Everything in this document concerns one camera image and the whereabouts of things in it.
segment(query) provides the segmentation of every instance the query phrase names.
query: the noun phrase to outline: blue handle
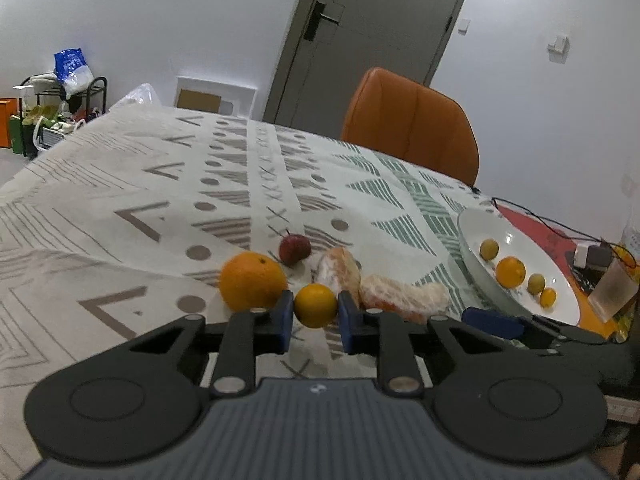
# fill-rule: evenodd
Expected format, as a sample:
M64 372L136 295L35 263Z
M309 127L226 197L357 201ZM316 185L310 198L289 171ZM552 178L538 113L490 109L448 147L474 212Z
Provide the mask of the blue handle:
M495 310L470 306L462 313L462 322L503 339L517 339L524 334L524 326L518 318L505 316Z
M279 328L280 348L282 353L289 351L291 330L293 329L293 293L283 290L278 303L271 311L271 322Z
M346 293L349 297L345 296L345 292L341 292L338 295L338 328L340 329L340 339L342 339L342 348L345 354L351 354L353 349L353 335L351 334L351 316L357 314L357 309L354 309L353 300L351 294Z

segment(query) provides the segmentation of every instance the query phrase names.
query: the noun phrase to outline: small orange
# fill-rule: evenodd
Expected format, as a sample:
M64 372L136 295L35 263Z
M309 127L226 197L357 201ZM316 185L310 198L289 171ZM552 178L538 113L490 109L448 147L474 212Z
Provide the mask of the small orange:
M332 290L321 283L311 283L296 294L293 311L298 321L309 328L322 328L338 314L338 301Z
M487 240L480 245L480 257L486 262L493 260L499 251L500 245L492 238L487 238Z
M245 252L231 258L220 271L218 290L234 312L254 306L272 308L287 286L280 266L264 254Z
M507 256L495 266L495 279L504 288L516 288L526 275L527 269L515 256Z
M529 276L529 283L527 284L527 292L534 296L537 296L545 290L546 281L542 274L532 274Z
M540 292L540 306L542 308L551 308L556 302L556 294L555 290L551 287L547 287L545 290Z

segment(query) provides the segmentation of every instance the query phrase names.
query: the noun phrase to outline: plastic bag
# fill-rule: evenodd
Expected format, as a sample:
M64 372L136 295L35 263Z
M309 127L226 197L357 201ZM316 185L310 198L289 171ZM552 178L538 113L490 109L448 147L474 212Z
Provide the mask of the plastic bag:
M53 72L32 75L29 83L33 85L33 92L39 94L58 87L58 78Z
M89 88L94 80L94 75L86 65L82 50L68 48L61 50L54 57L56 59L56 77L64 86L67 99L73 94Z
M116 102L109 110L118 108L124 105L139 104L139 105L160 105L160 99L158 94L149 83L143 83L142 85L134 88L131 92L125 95L122 99Z

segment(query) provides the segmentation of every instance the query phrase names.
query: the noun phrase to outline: small yellow fruit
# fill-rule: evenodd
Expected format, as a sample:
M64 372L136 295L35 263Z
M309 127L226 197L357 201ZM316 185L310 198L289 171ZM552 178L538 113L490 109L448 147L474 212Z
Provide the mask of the small yellow fruit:
M540 294L540 306L542 308L551 308L556 302L557 296L558 295L551 287L546 288Z
M488 238L480 245L480 257L488 262L489 260L493 260L497 255L500 247L498 246L498 242Z
M545 277L542 274L532 274L527 284L527 292L534 296L540 294L546 287Z
M515 256L501 259L495 266L495 279L504 288L516 288L527 275L524 264Z
M320 283L311 283L300 289L293 304L298 321L309 328L322 328L338 314L338 301L331 289Z

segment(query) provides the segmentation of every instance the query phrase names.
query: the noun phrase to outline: white tablecloth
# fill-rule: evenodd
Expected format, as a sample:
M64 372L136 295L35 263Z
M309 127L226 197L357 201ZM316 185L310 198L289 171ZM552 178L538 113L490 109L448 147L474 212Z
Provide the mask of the white tablecloth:
M91 122L0 190L0 479L39 459L22 420L37 381L185 313L227 319L221 266L276 255L287 229L314 249L285 268L293 291L340 245L363 274L442 282L459 317L479 304L458 246L467 207L493 210L457 180L280 126L141 105ZM260 357L258 375L375 366L296 322L290 353Z

